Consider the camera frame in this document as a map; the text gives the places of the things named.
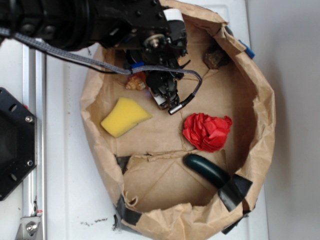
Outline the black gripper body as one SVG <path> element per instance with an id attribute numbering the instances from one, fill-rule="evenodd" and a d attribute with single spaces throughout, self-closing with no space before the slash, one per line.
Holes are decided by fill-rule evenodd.
<path id="1" fill-rule="evenodd" d="M 178 59 L 187 54 L 187 31 L 180 10 L 162 6 L 158 0 L 121 0 L 124 28 L 119 47 L 126 52 L 127 65 L 120 71 L 183 70 Z"/>

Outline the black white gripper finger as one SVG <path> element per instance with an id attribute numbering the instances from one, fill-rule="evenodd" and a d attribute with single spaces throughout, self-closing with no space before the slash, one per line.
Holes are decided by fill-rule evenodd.
<path id="1" fill-rule="evenodd" d="M 146 85 L 161 110 L 173 109 L 180 103 L 177 81 L 170 72 L 151 71 Z"/>

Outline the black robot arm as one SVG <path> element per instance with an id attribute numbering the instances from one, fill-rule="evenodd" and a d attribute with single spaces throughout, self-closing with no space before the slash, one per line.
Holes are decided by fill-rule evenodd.
<path id="1" fill-rule="evenodd" d="M 65 51 L 95 43 L 123 50 L 126 69 L 151 66 L 146 86 L 160 108 L 174 114 L 188 104 L 177 89 L 186 25 L 178 9 L 158 0 L 3 0 L 0 27 L 2 38 L 21 34 Z"/>

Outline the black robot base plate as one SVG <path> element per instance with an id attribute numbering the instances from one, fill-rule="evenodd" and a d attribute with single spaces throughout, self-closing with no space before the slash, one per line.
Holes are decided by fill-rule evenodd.
<path id="1" fill-rule="evenodd" d="M 36 166 L 36 117 L 5 88 L 0 89 L 0 200 Z"/>

